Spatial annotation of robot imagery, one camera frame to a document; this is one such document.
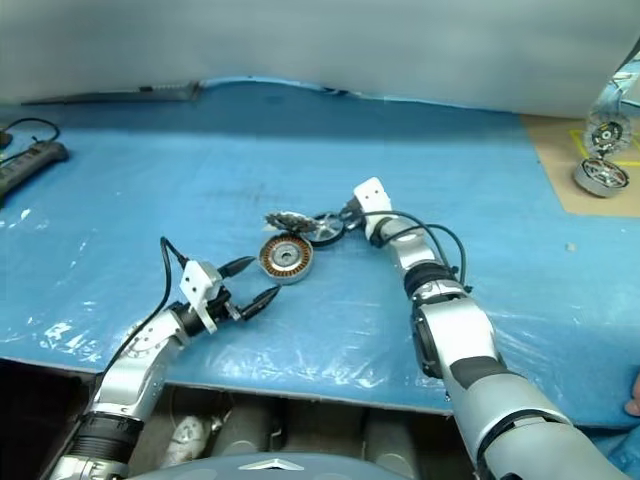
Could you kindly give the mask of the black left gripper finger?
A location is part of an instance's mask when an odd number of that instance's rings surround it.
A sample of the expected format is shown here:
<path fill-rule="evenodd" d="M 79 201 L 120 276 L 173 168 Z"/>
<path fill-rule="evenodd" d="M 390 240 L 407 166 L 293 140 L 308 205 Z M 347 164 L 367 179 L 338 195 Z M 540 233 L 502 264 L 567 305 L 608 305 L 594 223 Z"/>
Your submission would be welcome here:
<path fill-rule="evenodd" d="M 274 300 L 279 291 L 280 286 L 276 285 L 261 292 L 250 304 L 240 310 L 241 319 L 243 321 L 249 321 L 251 318 L 255 317 Z"/>
<path fill-rule="evenodd" d="M 223 279 L 231 278 L 241 273 L 254 261 L 254 256 L 243 256 L 222 265 L 218 268 L 218 272 Z"/>

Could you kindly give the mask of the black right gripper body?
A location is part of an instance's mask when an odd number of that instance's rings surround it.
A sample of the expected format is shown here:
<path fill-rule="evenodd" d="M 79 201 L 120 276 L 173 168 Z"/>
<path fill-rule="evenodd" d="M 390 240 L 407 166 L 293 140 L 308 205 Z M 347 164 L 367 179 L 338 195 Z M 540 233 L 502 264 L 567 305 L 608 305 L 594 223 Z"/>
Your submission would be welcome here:
<path fill-rule="evenodd" d="M 365 217 L 363 216 L 363 209 L 359 200 L 356 197 L 352 197 L 349 201 L 347 201 L 341 210 L 346 210 L 350 212 L 350 217 L 344 221 L 360 220 L 361 221 L 360 230 L 365 228 L 366 220 L 365 220 Z"/>

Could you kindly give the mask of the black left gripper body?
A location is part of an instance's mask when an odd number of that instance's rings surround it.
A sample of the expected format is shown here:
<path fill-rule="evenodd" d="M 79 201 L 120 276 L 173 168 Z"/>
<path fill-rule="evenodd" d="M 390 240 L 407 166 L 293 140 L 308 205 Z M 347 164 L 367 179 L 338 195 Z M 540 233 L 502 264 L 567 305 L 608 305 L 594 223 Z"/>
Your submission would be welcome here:
<path fill-rule="evenodd" d="M 242 308 L 235 305 L 231 298 L 231 292 L 222 282 L 216 281 L 213 284 L 207 299 L 207 314 L 214 323 L 244 320 Z"/>

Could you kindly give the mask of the person's bare hand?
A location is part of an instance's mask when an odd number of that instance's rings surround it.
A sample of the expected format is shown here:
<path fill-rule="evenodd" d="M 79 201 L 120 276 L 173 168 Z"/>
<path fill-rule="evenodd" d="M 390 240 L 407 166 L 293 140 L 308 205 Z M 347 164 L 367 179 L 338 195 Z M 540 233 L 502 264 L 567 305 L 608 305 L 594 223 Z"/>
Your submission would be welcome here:
<path fill-rule="evenodd" d="M 630 398 L 625 403 L 624 410 L 631 416 L 640 416 L 640 374 L 637 375 L 633 383 Z"/>

